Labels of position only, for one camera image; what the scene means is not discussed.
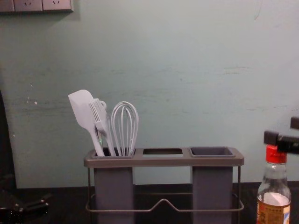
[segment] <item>bottle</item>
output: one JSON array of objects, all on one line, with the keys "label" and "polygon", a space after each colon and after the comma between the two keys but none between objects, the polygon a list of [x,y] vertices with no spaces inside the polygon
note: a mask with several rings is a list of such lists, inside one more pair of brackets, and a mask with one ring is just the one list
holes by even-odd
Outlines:
[{"label": "bottle", "polygon": [[267,145],[266,167],[257,192],[257,224],[289,224],[291,192],[287,186],[286,154]]}]

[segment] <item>light blue wall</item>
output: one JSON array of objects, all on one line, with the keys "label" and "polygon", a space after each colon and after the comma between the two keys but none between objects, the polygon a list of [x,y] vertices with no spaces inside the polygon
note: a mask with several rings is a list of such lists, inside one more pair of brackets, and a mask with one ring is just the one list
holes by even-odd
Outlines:
[{"label": "light blue wall", "polygon": [[[242,181],[261,180],[263,131],[290,133],[299,115],[296,0],[75,2],[70,15],[0,17],[19,188],[86,185],[92,142],[67,98],[79,89],[109,110],[132,102],[138,147],[236,147]],[[298,162],[289,158],[289,180],[299,180]],[[136,171],[137,183],[189,180],[189,168]]]}]

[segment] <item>electrical outlet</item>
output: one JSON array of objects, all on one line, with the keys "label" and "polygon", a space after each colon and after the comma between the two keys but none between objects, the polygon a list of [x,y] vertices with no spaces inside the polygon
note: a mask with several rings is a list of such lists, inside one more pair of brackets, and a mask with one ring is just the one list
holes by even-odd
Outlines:
[{"label": "electrical outlet", "polygon": [[43,10],[72,12],[72,2],[71,0],[43,0]]},{"label": "electrical outlet", "polygon": [[14,12],[14,0],[0,0],[0,12]]},{"label": "electrical outlet", "polygon": [[14,0],[16,12],[38,12],[43,10],[42,0]]}]

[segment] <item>utensil holder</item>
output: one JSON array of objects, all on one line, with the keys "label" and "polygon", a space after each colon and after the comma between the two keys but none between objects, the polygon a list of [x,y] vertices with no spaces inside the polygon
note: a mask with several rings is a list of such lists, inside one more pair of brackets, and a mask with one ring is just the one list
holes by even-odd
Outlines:
[{"label": "utensil holder", "polygon": [[[98,157],[94,150],[84,159],[88,168],[86,209],[98,214],[98,224],[134,224],[135,213],[149,213],[167,203],[177,212],[193,213],[193,224],[231,224],[232,212],[244,208],[240,199],[243,155],[228,147],[138,148],[131,157]],[[178,209],[161,198],[146,210],[134,209],[133,167],[192,167],[193,209]],[[238,208],[232,208],[233,167],[238,167]],[[94,170],[96,210],[89,206],[90,169]]]}]

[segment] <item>whisk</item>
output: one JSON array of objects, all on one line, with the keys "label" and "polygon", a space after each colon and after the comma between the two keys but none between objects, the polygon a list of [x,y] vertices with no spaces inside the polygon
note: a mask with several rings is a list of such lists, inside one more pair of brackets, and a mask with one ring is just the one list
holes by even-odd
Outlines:
[{"label": "whisk", "polygon": [[138,112],[131,103],[122,101],[114,107],[111,114],[111,129],[119,156],[131,156],[133,154],[138,125]]}]

